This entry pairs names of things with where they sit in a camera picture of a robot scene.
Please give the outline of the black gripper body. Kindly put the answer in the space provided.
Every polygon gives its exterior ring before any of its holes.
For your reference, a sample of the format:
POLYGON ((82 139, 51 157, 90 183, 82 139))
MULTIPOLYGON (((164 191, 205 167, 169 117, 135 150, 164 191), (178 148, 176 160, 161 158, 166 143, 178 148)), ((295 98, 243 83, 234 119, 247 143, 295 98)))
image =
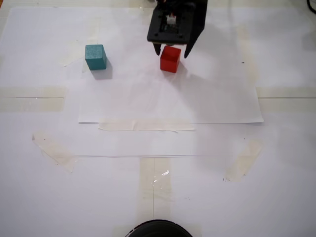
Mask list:
POLYGON ((194 11, 207 9, 206 0, 157 0, 155 10, 158 11, 194 11))

